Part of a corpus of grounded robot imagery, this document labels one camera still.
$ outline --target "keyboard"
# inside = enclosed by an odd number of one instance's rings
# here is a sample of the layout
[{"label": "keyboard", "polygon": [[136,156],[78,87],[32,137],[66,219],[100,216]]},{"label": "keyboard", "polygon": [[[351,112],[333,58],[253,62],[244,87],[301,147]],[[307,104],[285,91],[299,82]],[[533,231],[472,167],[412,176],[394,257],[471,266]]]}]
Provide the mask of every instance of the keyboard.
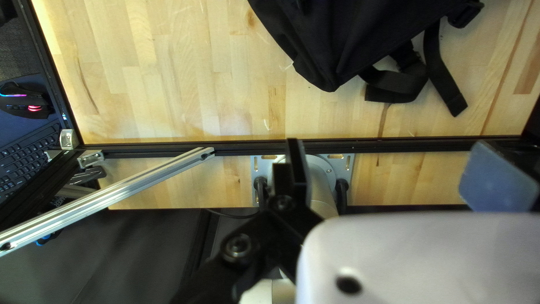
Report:
[{"label": "keyboard", "polygon": [[0,204],[47,165],[45,151],[56,145],[59,133],[55,120],[0,147]]}]

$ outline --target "bolt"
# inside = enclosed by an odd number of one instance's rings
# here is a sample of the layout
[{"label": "bolt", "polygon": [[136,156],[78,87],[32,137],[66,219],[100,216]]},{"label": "bolt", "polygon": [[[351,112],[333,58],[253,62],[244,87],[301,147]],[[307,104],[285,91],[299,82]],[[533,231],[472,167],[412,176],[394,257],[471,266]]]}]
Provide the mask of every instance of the bolt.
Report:
[{"label": "bolt", "polygon": [[292,197],[288,195],[278,195],[274,201],[274,208],[278,211],[284,212],[291,210],[294,207]]},{"label": "bolt", "polygon": [[0,247],[0,251],[5,251],[5,250],[9,250],[9,249],[12,249],[13,247],[11,246],[11,243],[10,242],[7,242],[5,243],[4,245],[2,245]]},{"label": "bolt", "polygon": [[241,233],[231,237],[225,245],[225,253],[230,257],[243,257],[251,251],[251,239]]}]

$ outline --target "cable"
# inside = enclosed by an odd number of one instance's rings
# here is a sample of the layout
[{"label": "cable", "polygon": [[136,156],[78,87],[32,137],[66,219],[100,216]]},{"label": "cable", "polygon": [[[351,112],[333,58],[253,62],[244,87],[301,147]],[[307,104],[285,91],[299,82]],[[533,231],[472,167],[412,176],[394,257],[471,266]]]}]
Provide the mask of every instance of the cable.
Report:
[{"label": "cable", "polygon": [[248,214],[248,215],[232,215],[232,214],[221,213],[221,212],[218,212],[218,211],[215,211],[215,210],[212,210],[212,209],[208,209],[208,208],[205,208],[205,209],[210,211],[213,214],[217,214],[217,215],[220,215],[220,216],[225,216],[225,217],[229,217],[231,219],[237,219],[237,220],[250,219],[250,218],[256,216],[257,214],[259,214],[258,210],[257,210],[257,212],[252,213],[252,214]]}]

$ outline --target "dark edge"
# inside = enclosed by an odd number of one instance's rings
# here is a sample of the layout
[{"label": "dark edge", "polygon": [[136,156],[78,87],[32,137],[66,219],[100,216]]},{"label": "dark edge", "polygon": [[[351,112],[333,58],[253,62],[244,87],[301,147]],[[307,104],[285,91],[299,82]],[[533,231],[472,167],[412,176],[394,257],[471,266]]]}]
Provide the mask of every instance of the dark edge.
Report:
[{"label": "dark edge", "polygon": [[521,137],[531,144],[540,144],[540,97],[536,100]]},{"label": "dark edge", "polygon": [[190,254],[187,257],[181,282],[186,282],[197,272],[199,266],[210,257],[212,244],[217,231],[218,216],[213,215],[206,209],[201,209],[199,220],[195,229],[195,236],[191,243]]},{"label": "dark edge", "polygon": [[28,29],[29,39],[32,41],[36,53],[39,57],[39,67],[41,74],[45,79],[45,84],[49,89],[49,96],[54,108],[58,111],[62,129],[74,129],[77,132],[79,141],[83,142],[77,128],[75,117],[68,103],[64,87],[60,81],[60,76],[56,70],[49,47],[47,46],[45,36],[39,25],[39,21],[30,0],[13,0],[18,17],[24,20]]},{"label": "dark edge", "polygon": [[345,214],[417,211],[471,211],[466,204],[347,206]]},{"label": "dark edge", "polygon": [[65,151],[0,207],[0,231],[39,214],[79,169],[79,151]]},{"label": "dark edge", "polygon": [[[307,154],[468,151],[479,140],[519,141],[507,136],[332,138],[302,140]],[[102,150],[105,158],[175,157],[197,147],[213,147],[216,156],[284,154],[285,140],[85,144],[79,150]]]}]

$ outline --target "backpack strap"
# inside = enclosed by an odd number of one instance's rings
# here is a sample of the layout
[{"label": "backpack strap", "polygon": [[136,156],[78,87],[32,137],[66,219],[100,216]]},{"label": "backpack strap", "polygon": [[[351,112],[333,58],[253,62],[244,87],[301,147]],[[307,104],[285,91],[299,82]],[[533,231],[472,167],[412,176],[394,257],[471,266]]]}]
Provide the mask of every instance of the backpack strap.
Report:
[{"label": "backpack strap", "polygon": [[447,14],[448,23],[455,28],[462,29],[478,15],[484,8],[479,0],[468,0]]},{"label": "backpack strap", "polygon": [[428,80],[426,65],[413,49],[411,41],[405,42],[390,53],[400,72],[377,70],[369,66],[359,73],[367,83],[367,101],[386,103],[411,102],[420,93]]},{"label": "backpack strap", "polygon": [[467,108],[467,102],[457,87],[454,78],[444,65],[439,46],[440,21],[435,22],[424,32],[424,57],[429,79],[450,110],[453,117]]}]

